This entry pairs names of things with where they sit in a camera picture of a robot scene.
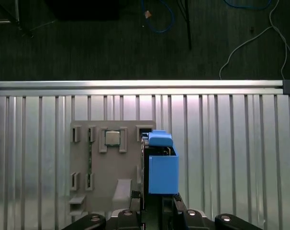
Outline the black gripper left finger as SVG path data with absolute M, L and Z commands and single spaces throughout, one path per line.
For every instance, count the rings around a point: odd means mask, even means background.
M 112 212 L 108 219 L 103 215 L 87 214 L 81 219 L 64 227 L 66 230 L 143 230 L 141 222 L 143 198 L 138 191 L 132 192 L 130 207 Z

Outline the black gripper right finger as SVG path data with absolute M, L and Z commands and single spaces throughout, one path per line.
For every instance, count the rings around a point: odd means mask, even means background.
M 228 213 L 210 220 L 202 211 L 186 208 L 180 194 L 162 197 L 163 230 L 256 230 L 257 226 Z

